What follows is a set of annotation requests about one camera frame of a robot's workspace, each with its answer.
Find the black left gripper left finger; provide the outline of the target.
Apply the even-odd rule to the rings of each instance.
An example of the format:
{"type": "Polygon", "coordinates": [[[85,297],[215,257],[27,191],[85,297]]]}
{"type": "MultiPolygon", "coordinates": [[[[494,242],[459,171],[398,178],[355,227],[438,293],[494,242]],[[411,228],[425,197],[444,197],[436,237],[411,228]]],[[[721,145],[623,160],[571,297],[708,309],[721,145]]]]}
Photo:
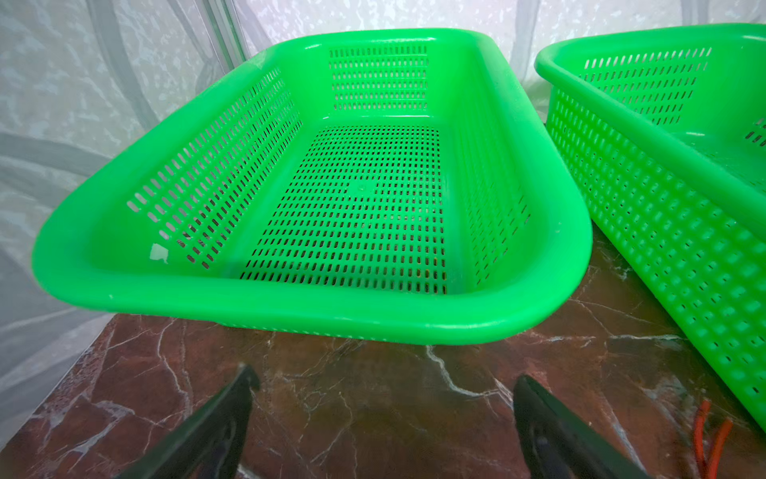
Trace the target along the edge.
{"type": "Polygon", "coordinates": [[[233,478],[247,438],[255,371],[240,364],[235,379],[168,434],[122,478],[233,478]]]}

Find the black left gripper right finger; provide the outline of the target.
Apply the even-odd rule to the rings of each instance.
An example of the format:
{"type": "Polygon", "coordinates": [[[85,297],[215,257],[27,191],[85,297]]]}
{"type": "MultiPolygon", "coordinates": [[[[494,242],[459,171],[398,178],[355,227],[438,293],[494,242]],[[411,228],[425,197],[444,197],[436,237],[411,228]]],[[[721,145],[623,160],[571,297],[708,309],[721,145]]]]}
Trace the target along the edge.
{"type": "Polygon", "coordinates": [[[514,389],[514,415],[533,478],[646,478],[578,415],[528,375],[514,389]]]}

